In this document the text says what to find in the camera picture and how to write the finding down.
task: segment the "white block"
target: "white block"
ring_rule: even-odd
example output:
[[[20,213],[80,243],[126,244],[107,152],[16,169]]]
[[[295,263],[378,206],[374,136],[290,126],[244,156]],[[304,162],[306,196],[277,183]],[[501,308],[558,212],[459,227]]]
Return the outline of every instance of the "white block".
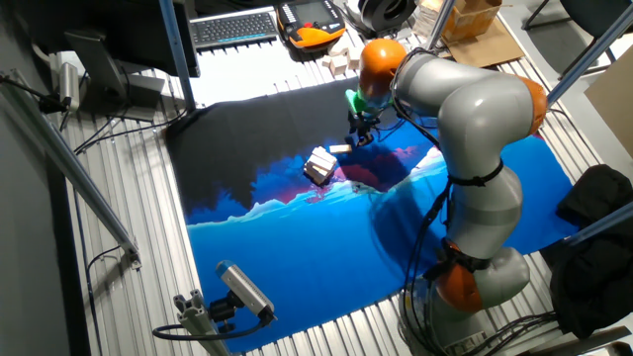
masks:
[[[319,176],[325,178],[329,175],[329,172],[324,170],[324,169],[320,169],[314,165],[311,164],[306,164],[306,168],[308,168],[308,170],[312,170],[314,173],[318,174]]]
[[[329,64],[329,71],[332,72],[333,76],[345,73],[345,68],[347,68],[347,57],[342,55],[333,57]]]
[[[331,164],[336,164],[336,157],[334,157],[333,155],[329,154],[325,148],[319,146],[315,149],[313,149],[313,155],[322,158],[326,161],[328,161]]]
[[[328,162],[318,156],[312,155],[310,156],[310,159],[308,160],[308,163],[306,163],[307,165],[312,165],[312,166],[316,166],[320,169],[325,170],[326,172],[329,172],[331,170],[334,169],[334,163],[332,162]]]
[[[396,35],[396,41],[408,39],[411,36],[411,28],[409,26],[403,26]]]
[[[330,57],[329,55],[324,55],[320,61],[320,65],[324,67],[329,67],[330,63],[332,63],[332,57]]]
[[[349,153],[352,151],[352,146],[349,144],[337,144],[329,147],[329,152],[332,154],[336,153]]]
[[[347,52],[347,68],[350,70],[360,69],[360,53],[363,48],[352,47]]]
[[[347,40],[345,36],[343,36],[327,49],[327,54],[332,57],[337,55],[347,55],[347,51],[350,47],[352,47],[352,44]]]
[[[325,177],[316,173],[311,167],[304,167],[304,172],[306,172],[306,174],[308,174],[317,184],[321,184],[325,181]]]

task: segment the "table surface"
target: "table surface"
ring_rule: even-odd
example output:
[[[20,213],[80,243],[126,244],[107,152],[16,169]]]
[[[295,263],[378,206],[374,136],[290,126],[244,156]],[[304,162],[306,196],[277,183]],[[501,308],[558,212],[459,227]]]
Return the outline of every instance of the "table surface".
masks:
[[[345,36],[354,46],[363,45],[353,29],[349,29]],[[412,35],[401,42],[412,48],[423,44],[424,39]],[[329,69],[321,66],[311,54],[303,54],[303,61],[294,61],[280,41],[205,51],[198,59],[202,76],[193,78],[192,86],[199,107],[226,100],[274,95],[358,75],[355,70],[347,70],[333,77]],[[497,68],[531,78],[547,91],[551,89],[527,57]],[[164,90],[167,98],[162,102],[162,110],[156,113],[157,123],[164,123],[173,118],[178,109],[182,110],[182,104],[178,106],[182,92],[177,78],[170,78],[156,70],[148,70],[141,75],[167,80]],[[559,104],[553,108],[565,111]],[[139,129],[149,124],[120,119],[108,123],[106,118],[82,116],[81,120],[70,120],[63,135],[74,148],[104,125],[108,127],[101,135]],[[572,182],[576,182],[590,166],[601,163],[573,120],[564,115],[549,113],[539,132]],[[145,130],[102,141],[81,154],[79,159],[128,231],[134,235],[142,262],[142,268],[137,271],[127,268],[123,253],[118,250],[97,261],[90,271],[103,353],[205,355],[204,349],[196,342],[169,342],[151,335],[154,327],[177,323],[177,310],[172,302],[174,296],[189,296],[189,291],[200,289],[161,130]],[[79,219],[85,236],[87,260],[115,247],[117,243],[81,198],[77,215],[69,183],[68,191],[77,260],[82,265],[86,261],[81,253]],[[521,316],[552,310],[548,291],[549,268],[538,252],[527,256],[526,260],[531,271],[529,285],[511,301],[481,311],[494,329]],[[83,272],[80,279],[90,344],[97,353],[97,338]],[[410,355],[398,330],[398,305],[398,296],[387,298],[246,355]],[[504,354],[517,354],[561,335],[557,325],[550,324],[515,342]]]

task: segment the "gray wall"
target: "gray wall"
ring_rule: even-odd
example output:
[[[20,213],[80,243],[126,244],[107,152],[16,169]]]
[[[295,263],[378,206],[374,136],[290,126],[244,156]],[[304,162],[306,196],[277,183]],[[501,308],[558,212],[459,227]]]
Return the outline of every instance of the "gray wall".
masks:
[[[38,71],[28,39],[0,6],[0,71],[18,68],[47,91],[50,74]],[[0,355],[68,355],[50,168],[15,120],[0,102]]]

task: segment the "keyboard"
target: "keyboard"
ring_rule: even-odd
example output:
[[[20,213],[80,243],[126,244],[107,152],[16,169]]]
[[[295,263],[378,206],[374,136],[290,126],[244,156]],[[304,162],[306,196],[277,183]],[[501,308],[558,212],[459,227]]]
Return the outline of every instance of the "keyboard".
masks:
[[[277,38],[268,13],[234,16],[192,23],[196,49],[256,43]]]

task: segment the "black cable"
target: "black cable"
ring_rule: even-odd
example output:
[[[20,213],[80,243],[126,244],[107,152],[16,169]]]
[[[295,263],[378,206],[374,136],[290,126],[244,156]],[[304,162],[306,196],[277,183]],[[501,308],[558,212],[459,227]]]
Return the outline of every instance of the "black cable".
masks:
[[[433,134],[431,134],[427,129],[425,129],[423,126],[421,126],[420,124],[416,123],[415,120],[413,120],[411,118],[411,116],[407,113],[407,110],[403,107],[403,105],[400,102],[400,99],[398,98],[398,93],[397,93],[397,90],[396,90],[397,85],[398,85],[397,84],[398,77],[400,76],[400,73],[403,70],[403,68],[405,67],[405,65],[407,65],[407,63],[414,56],[416,56],[418,54],[423,54],[423,53],[432,54],[432,52],[430,52],[430,51],[428,51],[428,50],[426,50],[426,49],[424,49],[422,47],[416,47],[411,52],[407,53],[407,55],[405,56],[403,61],[401,61],[400,65],[398,66],[398,69],[396,69],[396,73],[394,74],[394,79],[392,80],[392,83],[391,83],[392,100],[393,100],[394,109],[396,109],[396,112],[398,113],[398,116],[400,118],[402,118],[402,119],[407,120],[424,137],[426,137],[426,139],[430,140],[431,143],[433,143],[433,145],[437,146],[437,148],[440,149],[439,141],[437,140],[437,138]]]
[[[15,87],[18,87],[18,88],[20,88],[22,90],[25,90],[25,91],[37,96],[38,98],[40,98],[40,99],[42,99],[44,101],[48,101],[50,104],[55,105],[56,107],[61,105],[60,102],[58,102],[58,101],[56,101],[54,99],[51,99],[50,97],[40,93],[39,91],[31,89],[31,88],[29,88],[26,85],[22,85],[22,84],[18,83],[15,80],[11,80],[8,75],[7,76],[0,75],[0,84],[3,84],[3,83],[11,84],[11,85],[13,85]]]
[[[550,108],[550,109],[548,109],[547,111],[552,112],[552,113],[559,113],[559,114],[561,114],[561,115],[565,116],[567,119],[569,119],[569,118],[570,118],[570,117],[567,115],[567,113],[566,113],[566,112],[564,112],[564,111],[562,111],[562,110],[558,110],[558,109],[552,109],[552,108]]]
[[[399,117],[406,120],[407,122],[409,122],[410,124],[412,124],[418,131],[420,131],[421,134],[423,134],[427,139],[429,139],[435,146],[437,146],[438,149],[441,150],[440,146],[439,146],[439,141],[438,139],[433,136],[429,131],[427,131],[425,129],[425,127],[419,125],[418,123],[416,123],[409,115],[409,113],[407,113],[407,110],[402,106],[397,92],[396,92],[396,85],[397,85],[397,79],[398,76],[400,74],[400,72],[402,71],[402,68],[408,63],[408,61],[415,55],[419,54],[419,53],[429,53],[429,51],[423,49],[423,48],[415,48],[413,51],[411,51],[410,53],[407,54],[407,56],[403,59],[403,61],[401,62],[401,64],[399,65],[394,79],[391,83],[391,91],[392,91],[392,98],[393,98],[393,105],[394,108],[396,109],[396,112],[398,113]],[[552,109],[551,111],[554,112],[559,112],[565,116],[567,116],[565,113],[561,112],[560,110],[557,109]],[[405,313],[404,315],[404,320],[407,324],[407,327],[411,330],[411,334],[415,337],[415,339],[418,341],[418,343],[420,345],[422,345],[422,347],[424,347],[431,355],[446,355],[446,352],[444,351],[444,349],[442,348],[441,345],[438,344],[438,342],[436,342],[436,336],[434,335],[434,332],[432,330],[432,325],[430,324],[430,306],[428,306],[426,303],[424,303],[422,305],[422,314],[423,314],[423,323],[424,326],[421,325],[420,321],[419,321],[419,317],[417,315],[417,311],[415,308],[415,303],[413,301],[413,293],[415,291],[415,281],[416,281],[416,277],[417,277],[417,271],[419,268],[419,262],[421,259],[421,251],[422,251],[422,246],[424,243],[424,237],[426,235],[426,232],[428,230],[428,228],[430,227],[431,223],[435,220],[435,218],[437,217],[437,215],[439,214],[439,212],[441,212],[441,209],[444,205],[444,202],[447,202],[447,209],[450,210],[450,187],[451,187],[451,183],[450,181],[447,183],[446,188],[444,189],[444,191],[438,195],[435,199],[435,201],[433,202],[433,205],[431,206],[431,209],[424,215],[423,221],[422,221],[422,225],[420,227],[420,230],[418,231],[416,240],[415,240],[415,244],[413,245],[413,249],[411,252],[411,255],[409,257],[409,261],[407,264],[407,272],[405,275],[405,286],[404,286],[404,294],[403,294],[403,299],[402,299],[402,303],[403,303],[403,311]],[[447,222],[450,223],[450,216],[447,216]],[[413,274],[412,274],[412,281],[411,281],[411,285],[409,287],[408,285],[408,280],[409,280],[409,276],[410,276],[410,272],[411,272],[411,267],[413,267]],[[430,295],[432,293],[432,289],[431,289],[432,283],[428,283],[428,287],[426,290],[427,296],[429,298],[432,298],[432,296]],[[407,313],[407,305],[406,305],[406,299],[407,299],[407,294],[410,295],[410,299],[411,299],[411,310],[413,313],[413,317],[415,319],[415,323],[416,326],[418,328],[418,330],[420,331],[419,335],[417,333],[414,332],[413,327],[411,326],[411,320],[409,319],[409,315]],[[502,347],[504,347],[507,343],[509,343],[511,340],[515,339],[516,337],[520,336],[521,334],[523,334],[526,330],[528,330],[529,327],[534,326],[534,325],[538,325],[540,323],[544,323],[544,322],[550,322],[552,320],[555,319],[555,315],[553,312],[546,312],[540,315],[530,315],[530,316],[525,316],[522,318],[519,318],[517,320],[514,320],[513,322],[509,323],[508,325],[502,327],[495,335],[489,337],[488,339],[486,339],[485,342],[483,342],[482,344],[480,344],[478,347],[476,347],[475,349],[471,350],[470,352],[466,353],[465,356],[474,356],[477,353],[481,352],[482,350],[484,350],[486,347],[489,347],[490,344],[492,342],[494,342],[495,340],[499,339],[500,337],[502,337],[507,331],[514,329],[515,327],[519,327],[521,326],[521,328],[517,331],[514,331],[511,335],[509,335],[506,339],[504,339],[502,342],[500,342],[497,346],[495,346],[490,352],[488,352],[486,354],[486,356],[491,356],[494,355],[495,353],[497,353],[499,350],[502,349]]]
[[[133,134],[133,133],[137,133],[137,132],[141,132],[141,131],[149,130],[149,129],[156,129],[156,128],[160,128],[160,127],[163,127],[163,126],[169,126],[169,125],[173,124],[174,122],[178,121],[179,119],[181,119],[186,113],[187,113],[187,111],[183,111],[177,117],[175,117],[173,119],[170,119],[169,121],[166,121],[166,122],[160,123],[160,124],[154,124],[154,125],[148,126],[146,128],[139,128],[139,129],[125,131],[125,132],[122,132],[122,133],[113,133],[113,134],[105,135],[105,136],[99,137],[99,138],[97,138],[97,139],[95,139],[95,140],[93,140],[93,141],[91,141],[89,143],[87,143],[88,140],[86,140],[86,142],[84,142],[84,143],[87,143],[87,144],[84,145],[83,147],[81,147],[80,151],[77,151],[77,149],[79,147],[75,148],[75,154],[80,154],[82,152],[85,152],[88,148],[92,147],[95,143],[97,143],[99,141],[102,141],[104,139],[114,138],[114,137],[117,137],[117,136],[120,136],[120,135],[124,135],[124,134]]]
[[[95,262],[97,262],[97,260],[98,260],[101,256],[105,255],[106,253],[110,253],[110,252],[112,252],[112,251],[115,251],[115,250],[117,250],[117,249],[118,249],[118,248],[120,248],[120,247],[121,247],[121,245],[118,245],[117,247],[113,247],[113,248],[111,248],[111,249],[109,249],[109,250],[105,250],[105,251],[103,251],[103,252],[99,253],[98,255],[96,255],[96,256],[95,256],[95,258],[93,258],[93,259],[90,261],[90,263],[88,263],[88,267],[86,267],[86,274],[90,272],[90,267],[92,267],[92,265],[93,265]]]
[[[81,85],[83,85],[83,82],[86,80],[86,78],[88,77],[88,71],[84,71],[83,72],[83,76],[81,77],[81,80],[79,81],[79,89],[81,89]],[[66,127],[66,120],[68,120],[68,114],[70,114],[70,111],[66,111],[66,114],[63,116],[63,119],[61,119],[61,124],[59,125],[59,132],[63,132],[63,130]]]
[[[219,335],[172,335],[169,333],[161,332],[161,331],[166,331],[166,330],[175,330],[175,329],[185,328],[183,325],[173,324],[173,325],[159,326],[156,329],[152,330],[151,334],[163,340],[171,340],[171,341],[218,341],[218,340],[228,340],[228,339],[247,336],[259,330],[260,328],[263,328],[264,326],[266,326],[266,322],[264,322],[263,320],[260,320],[257,325],[255,325],[252,328],[249,328],[248,330],[240,331],[240,332],[231,332],[227,334],[219,334]]]
[[[83,148],[84,148],[84,146],[85,146],[86,144],[88,144],[88,142],[90,142],[90,140],[91,140],[91,139],[93,139],[93,138],[94,138],[94,137],[96,137],[98,134],[100,134],[100,133],[101,133],[101,131],[103,131],[103,130],[105,130],[105,129],[106,129],[106,127],[110,124],[110,121],[112,120],[110,117],[106,117],[106,119],[107,119],[108,121],[106,122],[106,124],[105,124],[104,126],[102,126],[100,129],[98,129],[98,130],[97,130],[95,133],[93,133],[93,134],[92,134],[92,135],[91,135],[88,139],[86,139],[85,141],[83,141],[83,143],[79,144],[79,145],[77,146],[77,148],[75,148],[75,150],[74,150],[75,154],[79,154],[79,153],[81,153],[81,152],[84,150],[84,149],[83,149]]]
[[[121,71],[123,72],[123,75],[126,76],[126,81],[128,82],[128,88],[126,90],[126,95],[128,96],[126,98],[126,100],[128,101],[128,104],[131,102],[131,98],[130,98],[130,92],[132,90],[132,84],[130,84],[130,78],[128,77],[128,73],[126,72],[126,69],[123,68],[123,66],[121,66]]]
[[[75,198],[75,211],[77,213],[77,224],[79,225],[79,238],[81,239],[81,252],[83,254],[83,260],[85,261],[87,256],[86,253],[86,241],[83,234],[83,224],[81,223],[81,211],[79,209],[79,195],[77,194],[76,189],[72,189],[72,193]],[[92,292],[92,283],[90,281],[90,273],[86,272],[86,285],[88,286],[88,301],[90,303],[90,313],[92,314],[92,321],[95,324],[95,334],[97,335],[97,346],[99,347],[99,355],[103,356],[103,349],[101,348],[101,337],[99,336],[99,323],[97,322],[97,310],[95,308],[95,299]]]
[[[389,137],[390,135],[392,135],[393,133],[395,133],[396,131],[398,131],[401,127],[403,127],[405,125],[404,120],[399,120],[397,124],[393,125],[390,128],[387,129],[380,129],[380,128],[374,128],[376,130],[376,132],[378,133],[378,142],[382,142],[385,139],[387,139],[387,137]],[[387,133],[386,136],[381,137],[381,132],[389,132]]]

